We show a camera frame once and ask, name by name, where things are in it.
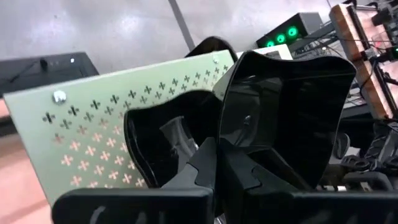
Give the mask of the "black aluminium table frame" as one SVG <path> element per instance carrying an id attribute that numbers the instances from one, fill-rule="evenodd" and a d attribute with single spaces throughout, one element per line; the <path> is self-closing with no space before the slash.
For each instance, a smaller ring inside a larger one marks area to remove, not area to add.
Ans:
<path id="1" fill-rule="evenodd" d="M 372 35 L 378 35 L 378 28 L 373 26 L 371 16 L 375 15 L 374 8 L 365 9 L 364 6 L 353 5 L 341 8 L 344 14 L 345 35 L 347 45 L 347 56 L 357 66 L 357 81 L 362 86 L 362 92 L 374 116 L 377 118 L 394 118 L 398 115 L 398 106 L 392 92 L 384 79 L 384 70 L 376 62 L 372 54 L 378 51 L 374 47 L 384 39 L 373 40 Z"/>

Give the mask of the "black wavy mini plate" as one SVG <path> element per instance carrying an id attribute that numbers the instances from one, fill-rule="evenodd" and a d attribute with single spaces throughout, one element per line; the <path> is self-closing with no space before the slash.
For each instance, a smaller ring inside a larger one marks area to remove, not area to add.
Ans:
<path id="1" fill-rule="evenodd" d="M 207 137 L 216 136 L 221 104 L 214 93 L 193 90 L 125 113 L 128 152 L 150 188 L 166 184 Z"/>
<path id="2" fill-rule="evenodd" d="M 196 47 L 194 47 L 193 50 L 185 56 L 185 58 L 223 50 L 227 50 L 229 52 L 234 62 L 238 60 L 236 51 L 232 48 L 229 42 L 217 36 L 205 38 Z"/>
<path id="3" fill-rule="evenodd" d="M 338 56 L 284 60 L 247 51 L 214 86 L 222 97 L 217 140 L 240 147 L 271 172 L 271 148 L 314 188 L 330 160 L 355 66 Z"/>

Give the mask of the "green perforated metal shelf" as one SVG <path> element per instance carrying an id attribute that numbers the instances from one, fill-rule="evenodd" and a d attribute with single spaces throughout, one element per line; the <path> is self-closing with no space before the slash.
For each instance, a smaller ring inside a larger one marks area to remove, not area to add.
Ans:
<path id="1" fill-rule="evenodd" d="M 77 188 L 145 187 L 127 151 L 126 111 L 210 90 L 226 50 L 7 94 L 5 102 L 49 203 Z"/>

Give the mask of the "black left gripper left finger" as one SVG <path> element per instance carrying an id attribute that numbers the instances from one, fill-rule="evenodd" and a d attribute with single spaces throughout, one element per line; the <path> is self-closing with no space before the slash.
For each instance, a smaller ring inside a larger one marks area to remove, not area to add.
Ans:
<path id="1" fill-rule="evenodd" d="M 216 150 L 206 138 L 161 188 L 71 190 L 54 203 L 53 224 L 213 224 Z"/>

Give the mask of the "device with green lights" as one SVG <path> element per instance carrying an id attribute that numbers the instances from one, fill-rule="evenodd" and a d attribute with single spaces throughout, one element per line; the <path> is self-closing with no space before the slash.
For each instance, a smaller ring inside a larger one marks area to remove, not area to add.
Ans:
<path id="1" fill-rule="evenodd" d="M 304 54 L 325 49 L 338 41 L 331 22 L 324 23 L 317 12 L 298 12 L 256 40 L 258 47 L 286 45 L 290 53 Z"/>

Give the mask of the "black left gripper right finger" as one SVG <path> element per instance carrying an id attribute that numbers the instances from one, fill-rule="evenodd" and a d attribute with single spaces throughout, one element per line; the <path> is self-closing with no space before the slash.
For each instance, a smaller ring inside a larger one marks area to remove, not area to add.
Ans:
<path id="1" fill-rule="evenodd" d="M 271 147 L 218 145 L 227 224 L 398 224 L 398 194 L 311 188 Z"/>

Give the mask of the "black low cabinet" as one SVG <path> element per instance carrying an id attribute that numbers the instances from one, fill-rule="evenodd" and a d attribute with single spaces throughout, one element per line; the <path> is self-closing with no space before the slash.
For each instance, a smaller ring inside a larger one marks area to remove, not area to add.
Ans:
<path id="1" fill-rule="evenodd" d="M 98 75 L 84 52 L 0 60 L 3 94 Z"/>

